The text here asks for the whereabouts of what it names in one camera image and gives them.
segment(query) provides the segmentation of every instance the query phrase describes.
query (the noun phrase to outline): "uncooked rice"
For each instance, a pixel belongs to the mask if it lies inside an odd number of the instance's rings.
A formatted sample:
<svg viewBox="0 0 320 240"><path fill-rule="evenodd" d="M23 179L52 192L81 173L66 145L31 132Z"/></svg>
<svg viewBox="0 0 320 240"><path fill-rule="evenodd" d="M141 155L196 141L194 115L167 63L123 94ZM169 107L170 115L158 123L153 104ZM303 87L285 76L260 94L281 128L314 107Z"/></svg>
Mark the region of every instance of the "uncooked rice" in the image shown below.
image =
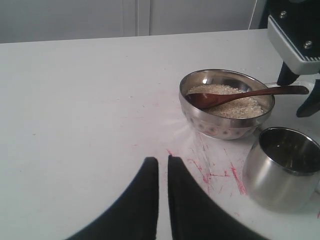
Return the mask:
<svg viewBox="0 0 320 240"><path fill-rule="evenodd" d="M240 94L242 90L223 84L204 84L195 86L187 94ZM245 97L227 102L225 104L204 109L208 114L230 119L248 119L264 113L261 106L253 97Z"/></svg>

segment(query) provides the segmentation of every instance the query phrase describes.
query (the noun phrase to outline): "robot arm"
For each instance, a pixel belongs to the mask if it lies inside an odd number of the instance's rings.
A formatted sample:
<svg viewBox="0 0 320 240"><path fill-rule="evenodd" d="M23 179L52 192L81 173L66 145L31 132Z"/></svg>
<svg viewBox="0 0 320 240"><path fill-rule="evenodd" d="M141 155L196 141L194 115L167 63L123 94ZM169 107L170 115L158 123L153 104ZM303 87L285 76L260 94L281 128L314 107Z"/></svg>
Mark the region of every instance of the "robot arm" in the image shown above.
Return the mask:
<svg viewBox="0 0 320 240"><path fill-rule="evenodd" d="M268 37L283 64L277 84L290 85L300 75L320 72L320 0L270 0ZM320 110L320 80L297 117Z"/></svg>

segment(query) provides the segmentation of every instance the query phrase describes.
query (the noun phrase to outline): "spoon handle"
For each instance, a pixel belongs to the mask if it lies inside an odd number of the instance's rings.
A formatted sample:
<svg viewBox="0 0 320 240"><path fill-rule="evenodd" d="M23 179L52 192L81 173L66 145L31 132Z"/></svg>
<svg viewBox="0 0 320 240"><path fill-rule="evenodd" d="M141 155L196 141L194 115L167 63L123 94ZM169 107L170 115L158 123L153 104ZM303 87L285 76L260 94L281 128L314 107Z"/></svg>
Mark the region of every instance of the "spoon handle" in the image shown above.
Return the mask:
<svg viewBox="0 0 320 240"><path fill-rule="evenodd" d="M262 95L291 95L291 94L308 94L309 90L305 86L275 86L271 88L266 88L256 91L247 91L243 93L230 94L229 97L238 99L241 95L241 98L252 97L252 96L262 96Z"/></svg>

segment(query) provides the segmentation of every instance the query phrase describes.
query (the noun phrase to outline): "white cabinet door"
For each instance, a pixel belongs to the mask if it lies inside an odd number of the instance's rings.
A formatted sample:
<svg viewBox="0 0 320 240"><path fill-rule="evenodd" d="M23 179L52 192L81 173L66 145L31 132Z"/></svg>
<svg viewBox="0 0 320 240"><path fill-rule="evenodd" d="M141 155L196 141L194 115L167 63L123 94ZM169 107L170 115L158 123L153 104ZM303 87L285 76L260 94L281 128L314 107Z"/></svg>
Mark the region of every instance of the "white cabinet door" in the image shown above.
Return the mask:
<svg viewBox="0 0 320 240"><path fill-rule="evenodd" d="M136 34L135 0L2 0L0 43Z"/></svg>

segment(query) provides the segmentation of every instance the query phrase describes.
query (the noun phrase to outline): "white wall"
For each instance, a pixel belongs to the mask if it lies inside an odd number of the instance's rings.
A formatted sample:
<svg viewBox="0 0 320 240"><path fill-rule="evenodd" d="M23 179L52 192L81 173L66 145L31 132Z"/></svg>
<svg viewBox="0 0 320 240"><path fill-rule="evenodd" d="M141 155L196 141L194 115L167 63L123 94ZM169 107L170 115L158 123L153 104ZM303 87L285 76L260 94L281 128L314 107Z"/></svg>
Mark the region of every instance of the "white wall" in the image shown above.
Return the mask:
<svg viewBox="0 0 320 240"><path fill-rule="evenodd" d="M123 35L122 0L0 1L0 43Z"/></svg>
<svg viewBox="0 0 320 240"><path fill-rule="evenodd" d="M0 43L242 30L249 28L255 5L256 0L0 0Z"/></svg>
<svg viewBox="0 0 320 240"><path fill-rule="evenodd" d="M151 0L150 34L249 28L256 0Z"/></svg>

